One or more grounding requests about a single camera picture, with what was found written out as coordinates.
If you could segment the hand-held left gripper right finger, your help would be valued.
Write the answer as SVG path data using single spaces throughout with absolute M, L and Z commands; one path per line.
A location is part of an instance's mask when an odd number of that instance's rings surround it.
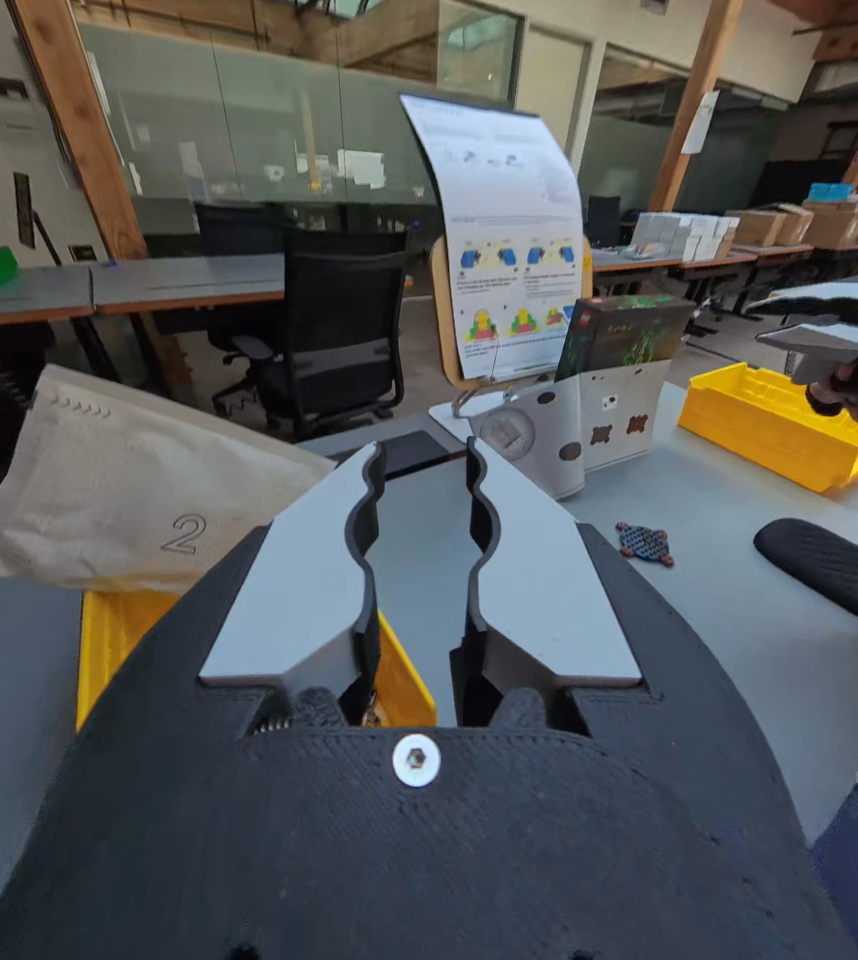
M 466 639 L 501 694 L 633 689 L 641 668 L 575 519 L 496 450 L 470 438 Z

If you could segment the stack of white boxes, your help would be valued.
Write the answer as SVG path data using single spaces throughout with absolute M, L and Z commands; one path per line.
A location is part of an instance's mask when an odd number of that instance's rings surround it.
M 738 215 L 644 211 L 639 214 L 629 246 L 653 248 L 654 258 L 683 264 L 727 258 L 740 223 Z

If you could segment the dark toy set box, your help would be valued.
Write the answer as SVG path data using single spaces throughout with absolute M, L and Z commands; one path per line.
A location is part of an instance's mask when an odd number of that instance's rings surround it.
M 577 301 L 555 381 L 674 358 L 696 304 L 666 294 L 594 296 Z

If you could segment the black flat pad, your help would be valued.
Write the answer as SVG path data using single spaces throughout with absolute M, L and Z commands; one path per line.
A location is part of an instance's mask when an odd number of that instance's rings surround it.
M 380 433 L 371 430 L 351 431 L 334 438 L 325 451 L 318 450 L 325 459 L 340 466 L 350 461 L 357 452 L 375 444 L 379 448 L 375 475 L 386 481 L 419 474 L 448 462 L 465 458 L 464 447 L 454 448 L 435 437 L 426 428 L 405 429 L 402 433 Z

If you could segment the black quilted wrist rest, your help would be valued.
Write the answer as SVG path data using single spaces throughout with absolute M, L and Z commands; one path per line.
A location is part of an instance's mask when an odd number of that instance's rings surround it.
M 766 524 L 752 544 L 778 570 L 858 618 L 858 545 L 798 518 Z

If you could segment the long grey table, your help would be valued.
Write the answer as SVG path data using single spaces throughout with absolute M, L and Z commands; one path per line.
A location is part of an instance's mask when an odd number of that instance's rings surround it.
M 634 257 L 627 250 L 598 249 L 592 257 L 594 287 L 603 295 L 659 290 L 736 316 L 776 289 L 858 274 L 858 241 L 834 247 L 735 246 L 727 255 L 692 262 L 666 255 Z
M 0 326 L 271 302 L 284 291 L 281 253 L 32 267 L 0 287 Z

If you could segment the white paper sign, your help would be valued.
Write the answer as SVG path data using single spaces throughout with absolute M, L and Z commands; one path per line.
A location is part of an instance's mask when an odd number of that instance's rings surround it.
M 719 96 L 719 90 L 707 91 L 702 95 L 699 106 L 687 131 L 686 138 L 680 149 L 680 153 L 683 156 L 697 155 L 702 151 Z

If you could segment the black office chair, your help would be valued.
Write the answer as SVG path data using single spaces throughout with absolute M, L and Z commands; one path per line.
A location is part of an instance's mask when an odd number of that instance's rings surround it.
M 298 442 L 366 417 L 391 419 L 404 397 L 399 347 L 411 229 L 282 231 L 284 296 L 249 304 L 249 326 L 211 334 L 245 378 L 212 396 L 229 418 L 233 394 L 253 393 L 267 427 L 287 423 Z
M 290 225 L 277 205 L 244 206 L 194 203 L 202 254 L 214 257 L 281 255 Z

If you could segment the white paper bag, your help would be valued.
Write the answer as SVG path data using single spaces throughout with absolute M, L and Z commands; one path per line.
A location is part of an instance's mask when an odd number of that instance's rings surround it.
M 230 420 L 50 364 L 0 486 L 0 578 L 184 594 L 335 469 Z

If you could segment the grey instruction booklet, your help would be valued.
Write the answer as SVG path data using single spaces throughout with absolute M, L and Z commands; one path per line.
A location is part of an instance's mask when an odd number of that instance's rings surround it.
M 471 436 L 551 498 L 568 498 L 583 488 L 586 474 L 651 450 L 671 364 L 591 370 L 507 393 L 496 406 L 471 415 Z

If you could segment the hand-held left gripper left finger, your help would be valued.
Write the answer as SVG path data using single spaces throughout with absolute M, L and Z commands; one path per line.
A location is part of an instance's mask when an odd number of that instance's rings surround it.
M 334 694 L 348 720 L 375 699 L 381 658 L 374 573 L 386 450 L 369 442 L 271 522 L 201 666 L 209 688 L 272 688 L 293 704 Z

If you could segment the wooden document stand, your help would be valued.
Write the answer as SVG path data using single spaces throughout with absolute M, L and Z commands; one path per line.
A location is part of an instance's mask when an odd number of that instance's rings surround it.
M 480 378 L 465 377 L 459 356 L 445 235 L 436 239 L 431 248 L 430 273 L 440 365 L 446 380 L 458 392 L 454 399 L 431 407 L 429 415 L 440 430 L 455 442 L 464 443 L 473 434 L 473 418 L 527 394 L 551 390 L 558 360 L 540 367 L 525 366 L 503 380 L 496 379 L 492 373 Z

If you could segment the wooden post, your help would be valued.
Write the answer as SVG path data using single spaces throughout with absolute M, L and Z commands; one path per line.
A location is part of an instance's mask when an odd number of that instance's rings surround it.
M 669 212 L 675 203 L 687 172 L 691 154 L 683 147 L 697 123 L 702 102 L 716 93 L 723 56 L 734 36 L 742 12 L 742 1 L 712 1 L 702 26 L 695 59 L 690 69 L 663 159 L 656 175 L 648 209 Z
M 147 259 L 146 240 L 70 3 L 13 1 L 8 5 L 109 257 Z

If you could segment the yellow plastic bin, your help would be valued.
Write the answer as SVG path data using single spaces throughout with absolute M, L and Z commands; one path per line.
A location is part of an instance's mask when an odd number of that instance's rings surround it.
M 824 497 L 858 481 L 858 423 L 817 415 L 782 373 L 740 363 L 695 376 L 677 424 Z
M 154 591 L 88 591 L 80 624 L 75 730 L 79 732 L 101 694 L 146 633 L 178 602 Z M 374 703 L 366 727 L 434 727 L 435 700 L 387 618 L 379 612 L 380 661 Z

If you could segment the brown cardboard box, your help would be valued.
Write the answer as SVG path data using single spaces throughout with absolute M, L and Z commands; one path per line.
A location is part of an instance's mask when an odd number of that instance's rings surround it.
M 858 243 L 858 194 L 840 201 L 806 199 L 802 208 L 812 214 L 803 243 L 818 249 Z
M 769 248 L 802 244 L 815 213 L 804 206 L 783 202 L 749 210 L 726 210 L 725 216 L 738 220 L 734 246 Z

